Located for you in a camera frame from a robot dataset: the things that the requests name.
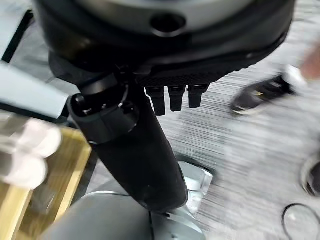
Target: round hole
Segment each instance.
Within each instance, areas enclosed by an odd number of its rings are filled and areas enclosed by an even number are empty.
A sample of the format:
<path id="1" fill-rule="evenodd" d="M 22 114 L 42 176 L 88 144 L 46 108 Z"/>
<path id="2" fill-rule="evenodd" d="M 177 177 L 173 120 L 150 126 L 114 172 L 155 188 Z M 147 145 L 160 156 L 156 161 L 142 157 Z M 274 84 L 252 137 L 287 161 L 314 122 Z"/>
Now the round hole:
<path id="1" fill-rule="evenodd" d="M 152 32 L 163 38 L 172 38 L 182 33 L 186 26 L 186 19 L 180 15 L 164 13 L 151 19 Z"/>

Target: metal base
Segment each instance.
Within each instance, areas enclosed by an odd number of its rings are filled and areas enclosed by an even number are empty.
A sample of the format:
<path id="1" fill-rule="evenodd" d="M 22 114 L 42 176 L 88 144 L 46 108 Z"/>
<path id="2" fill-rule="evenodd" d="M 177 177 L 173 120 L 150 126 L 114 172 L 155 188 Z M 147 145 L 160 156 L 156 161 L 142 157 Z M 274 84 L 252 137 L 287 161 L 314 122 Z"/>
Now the metal base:
<path id="1" fill-rule="evenodd" d="M 206 240 L 191 212 L 199 209 L 213 175 L 186 162 L 179 165 L 189 190 L 185 206 L 165 214 L 150 212 L 113 180 L 76 202 L 41 239 Z"/>

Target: black sneaker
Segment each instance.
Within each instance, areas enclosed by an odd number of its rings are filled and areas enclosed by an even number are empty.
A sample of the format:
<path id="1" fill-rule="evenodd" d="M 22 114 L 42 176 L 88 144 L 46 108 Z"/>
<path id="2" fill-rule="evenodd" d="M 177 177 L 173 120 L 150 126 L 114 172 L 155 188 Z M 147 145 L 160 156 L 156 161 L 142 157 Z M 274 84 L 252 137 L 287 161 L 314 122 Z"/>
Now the black sneaker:
<path id="1" fill-rule="evenodd" d="M 301 185 L 311 196 L 320 197 L 320 155 L 310 157 L 301 170 Z"/>
<path id="2" fill-rule="evenodd" d="M 292 94 L 290 85 L 282 76 L 246 87 L 231 104 L 231 111 L 241 115 L 260 112 L 270 101 Z"/>

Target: black grip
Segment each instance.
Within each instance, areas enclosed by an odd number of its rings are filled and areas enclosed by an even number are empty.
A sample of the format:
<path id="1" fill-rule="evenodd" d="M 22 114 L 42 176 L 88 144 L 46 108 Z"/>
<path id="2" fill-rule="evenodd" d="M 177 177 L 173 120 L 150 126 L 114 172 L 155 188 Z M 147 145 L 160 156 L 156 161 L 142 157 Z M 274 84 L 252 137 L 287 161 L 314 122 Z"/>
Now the black grip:
<path id="1" fill-rule="evenodd" d="M 142 88 L 133 93 L 128 99 L 139 109 L 139 120 L 135 127 L 104 143 L 90 143 L 128 194 L 146 209 L 165 213 L 183 206 L 188 200 L 188 190 L 149 99 Z M 78 123 L 80 128 L 86 128 L 85 122 Z"/>

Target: floor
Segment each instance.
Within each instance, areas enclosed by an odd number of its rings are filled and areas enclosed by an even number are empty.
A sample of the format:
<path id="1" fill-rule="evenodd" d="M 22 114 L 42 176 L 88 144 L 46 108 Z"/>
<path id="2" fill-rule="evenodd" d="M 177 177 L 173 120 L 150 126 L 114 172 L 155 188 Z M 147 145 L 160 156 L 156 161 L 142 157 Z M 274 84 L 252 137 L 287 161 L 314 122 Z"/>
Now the floor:
<path id="1" fill-rule="evenodd" d="M 243 87 L 275 75 L 285 64 L 299 65 L 320 37 L 319 13 L 320 2 L 298 0 L 289 36 L 277 51 L 212 84 L 203 95 L 201 108 L 188 108 L 185 98 L 181 112 L 158 118 L 177 154 L 217 171 L 195 216 L 209 240 L 285 240 L 281 215 L 287 205 L 303 203 L 320 214 L 320 199 L 304 193 L 299 177 L 303 163 L 319 147 L 320 82 L 312 82 L 303 96 L 274 102 L 261 114 L 234 117 L 229 111 L 230 102 Z M 75 86 L 52 77 L 47 54 L 34 24 L 12 64 L 68 94 L 77 92 Z M 76 198 L 110 179 L 106 168 L 92 156 Z M 296 239 L 312 240 L 303 228 Z"/>

